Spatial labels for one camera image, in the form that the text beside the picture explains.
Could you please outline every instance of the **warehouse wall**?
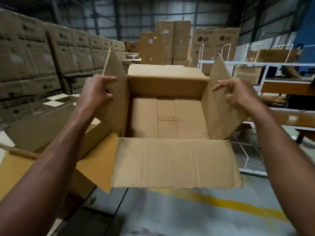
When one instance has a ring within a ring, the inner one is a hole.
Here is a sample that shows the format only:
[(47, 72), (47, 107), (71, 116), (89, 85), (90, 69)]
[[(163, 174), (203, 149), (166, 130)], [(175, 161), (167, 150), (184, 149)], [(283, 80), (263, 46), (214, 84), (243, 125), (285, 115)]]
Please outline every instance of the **warehouse wall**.
[[(260, 0), (247, 0), (239, 45), (250, 43)], [(287, 33), (298, 0), (266, 0), (255, 41)]]
[[(141, 32), (153, 31), (155, 22), (160, 20), (191, 20), (194, 25), (194, 13), (197, 5), (195, 28), (225, 27), (231, 5), (226, 1), (175, 1), (175, 0), (117, 0), (121, 40), (138, 41)], [(116, 24), (113, 0), (95, 1), (96, 11), (105, 17), (98, 17), (101, 36), (116, 39)], [(59, 7), (61, 25), (85, 30), (96, 34), (92, 4), (84, 6), (72, 4)], [(33, 14), (33, 17), (53, 21), (50, 11)]]

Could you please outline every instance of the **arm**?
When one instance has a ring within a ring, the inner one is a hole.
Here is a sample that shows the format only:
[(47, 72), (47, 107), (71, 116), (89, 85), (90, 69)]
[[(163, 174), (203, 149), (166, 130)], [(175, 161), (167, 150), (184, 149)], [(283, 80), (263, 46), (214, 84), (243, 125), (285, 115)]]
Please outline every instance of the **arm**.
[(271, 186), (284, 213), (301, 235), (315, 232), (315, 165), (272, 116), (249, 83), (240, 79), (219, 81), (212, 89), (230, 87), (226, 100), (245, 110), (256, 126)]
[(0, 202), (0, 235), (46, 235), (60, 210), (75, 170), (85, 131), (95, 112), (113, 98), (106, 84), (116, 77), (89, 78), (69, 121)]

